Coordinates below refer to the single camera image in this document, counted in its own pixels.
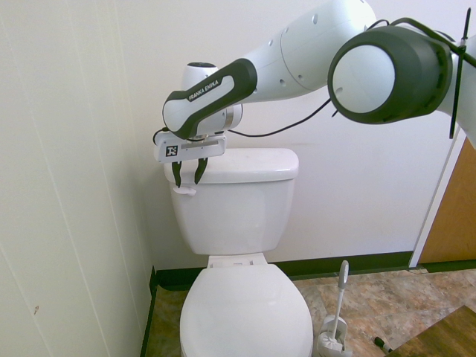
toilet brush holder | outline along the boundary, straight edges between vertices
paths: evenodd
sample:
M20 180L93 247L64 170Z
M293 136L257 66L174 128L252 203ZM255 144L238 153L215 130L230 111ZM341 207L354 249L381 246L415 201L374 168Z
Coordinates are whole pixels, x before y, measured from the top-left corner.
M343 318L338 318L337 332L335 334L334 346L329 346L329 337L332 336L334 328L334 315L328 315L322 323L315 346L312 349L312 357L351 357L352 351L346 348L345 336L347 334L347 323Z

white paneled wall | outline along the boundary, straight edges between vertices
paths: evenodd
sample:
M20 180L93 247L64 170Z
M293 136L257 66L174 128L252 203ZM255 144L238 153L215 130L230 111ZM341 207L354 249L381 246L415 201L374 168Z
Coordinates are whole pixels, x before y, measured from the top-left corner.
M0 356L139 356L152 268L114 1L0 1Z

toilet tank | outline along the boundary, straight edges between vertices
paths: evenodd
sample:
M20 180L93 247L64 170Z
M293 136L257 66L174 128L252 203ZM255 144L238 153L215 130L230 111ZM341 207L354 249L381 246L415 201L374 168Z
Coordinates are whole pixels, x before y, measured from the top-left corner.
M165 164L182 236L192 251L206 255L252 254L275 249L291 209L299 160L290 149L227 149L208 159L199 184L197 161L184 161L181 187L174 188L172 165Z

white wall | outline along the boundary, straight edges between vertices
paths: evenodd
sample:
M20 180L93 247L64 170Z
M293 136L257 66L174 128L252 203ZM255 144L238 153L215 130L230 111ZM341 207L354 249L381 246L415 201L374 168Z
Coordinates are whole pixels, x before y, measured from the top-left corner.
M152 268L114 0L0 1L0 356L139 356Z
M118 13L144 175L152 256L157 268L203 266L181 239L167 181L152 156L161 107L180 88L188 62L222 67L241 57L321 0L121 1ZM460 38L471 0L369 0L378 19L413 17ZM475 21L471 34L474 33ZM245 106L238 130L263 133L308 115L327 89L293 100ZM432 114L365 126L326 108L314 120L271 138L230 134L231 147L288 147L300 175L288 228L270 261L412 251L451 141L449 118Z

tile floor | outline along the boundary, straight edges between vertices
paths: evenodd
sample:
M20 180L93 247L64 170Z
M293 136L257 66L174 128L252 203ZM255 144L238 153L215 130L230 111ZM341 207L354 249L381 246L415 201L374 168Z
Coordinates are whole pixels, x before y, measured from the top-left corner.
M335 313L337 277L298 280L314 332ZM146 357L180 357L180 311L187 292L158 287ZM425 269L349 276L341 317L349 326L346 343L354 357L384 356L379 336L394 349L467 305L476 311L476 269L428 273Z

